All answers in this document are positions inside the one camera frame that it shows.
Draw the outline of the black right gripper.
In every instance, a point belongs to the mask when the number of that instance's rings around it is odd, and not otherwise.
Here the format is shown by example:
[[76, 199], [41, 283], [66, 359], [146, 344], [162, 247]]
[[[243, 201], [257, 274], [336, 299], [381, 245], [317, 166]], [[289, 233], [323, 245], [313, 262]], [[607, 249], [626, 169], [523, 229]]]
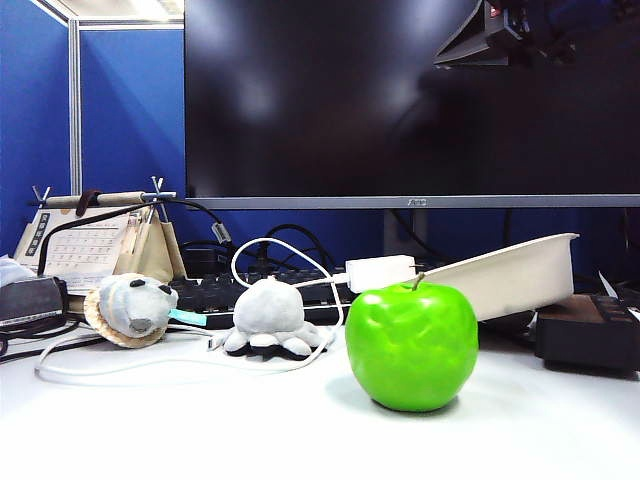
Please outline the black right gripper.
[[434, 57], [436, 68], [531, 66], [575, 61], [573, 1], [476, 1]]

